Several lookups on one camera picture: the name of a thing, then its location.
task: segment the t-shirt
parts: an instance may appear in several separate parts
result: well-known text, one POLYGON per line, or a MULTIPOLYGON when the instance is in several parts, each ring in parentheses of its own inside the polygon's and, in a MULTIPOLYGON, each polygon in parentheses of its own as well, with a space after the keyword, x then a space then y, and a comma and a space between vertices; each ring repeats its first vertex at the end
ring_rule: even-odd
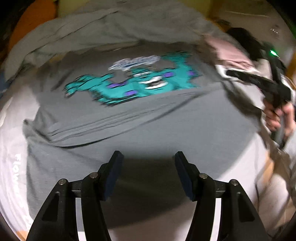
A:
POLYGON ((174 154, 215 179, 257 131, 258 112, 232 88, 183 43, 92 49, 46 64, 32 81, 40 108, 24 122, 31 216, 59 179, 83 179, 115 150, 125 159, 102 203, 108 227, 187 202, 174 154))

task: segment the monster's eye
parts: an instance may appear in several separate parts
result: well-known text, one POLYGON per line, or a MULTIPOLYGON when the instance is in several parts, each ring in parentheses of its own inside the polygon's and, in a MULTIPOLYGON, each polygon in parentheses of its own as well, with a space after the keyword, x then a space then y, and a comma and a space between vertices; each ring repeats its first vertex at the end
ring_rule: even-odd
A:
POLYGON ((148 75, 148 74, 151 74, 151 73, 152 73, 151 71, 146 71, 146 72, 143 72, 143 73, 134 74, 133 76, 134 77, 141 77, 142 75, 148 75))

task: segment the green light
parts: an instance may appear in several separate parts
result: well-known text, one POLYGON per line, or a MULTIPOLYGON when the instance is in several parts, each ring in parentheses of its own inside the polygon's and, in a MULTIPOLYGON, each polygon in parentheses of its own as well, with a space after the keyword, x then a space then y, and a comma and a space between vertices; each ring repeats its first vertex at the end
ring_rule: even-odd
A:
POLYGON ((270 53, 278 57, 278 55, 276 54, 276 52, 274 52, 273 50, 270 50, 270 53))

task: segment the gray cloth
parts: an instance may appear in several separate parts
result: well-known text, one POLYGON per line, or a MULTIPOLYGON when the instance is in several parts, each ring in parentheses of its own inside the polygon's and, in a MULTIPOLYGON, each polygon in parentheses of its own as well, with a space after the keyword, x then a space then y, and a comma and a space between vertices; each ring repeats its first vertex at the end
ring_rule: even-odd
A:
POLYGON ((193 47, 183 44, 145 43, 104 53, 71 53, 58 64, 43 66, 32 85, 40 108, 35 120, 25 120, 23 127, 28 142, 30 215, 36 216, 59 179, 84 178, 107 162, 115 150, 125 160, 113 195, 102 203, 108 227, 153 217, 188 202, 173 155, 183 151, 200 171, 218 178, 258 129, 261 111, 237 98, 231 83, 221 81, 212 67, 199 60, 193 47), (199 88, 115 106, 92 101, 86 91, 65 98, 64 86, 81 75, 102 76, 122 58, 176 50, 192 54, 188 64, 200 74, 192 79, 199 88))
POLYGON ((38 26, 10 51, 5 62, 5 79, 14 77, 26 64, 39 67, 57 54, 140 39, 194 43, 208 33, 243 50, 235 39, 180 2, 167 1, 136 9, 131 8, 133 5, 128 2, 127 6, 120 4, 117 8, 98 7, 97 11, 90 8, 85 10, 89 12, 81 11, 38 26))

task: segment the pink cloth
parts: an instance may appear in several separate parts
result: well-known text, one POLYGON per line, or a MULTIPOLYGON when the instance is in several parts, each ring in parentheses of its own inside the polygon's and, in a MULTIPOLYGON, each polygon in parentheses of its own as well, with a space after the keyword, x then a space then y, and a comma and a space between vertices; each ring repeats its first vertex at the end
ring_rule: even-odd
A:
POLYGON ((215 52, 216 60, 221 61, 225 67, 246 71, 255 67, 252 61, 231 43, 212 36, 205 36, 205 42, 212 48, 211 52, 215 52))

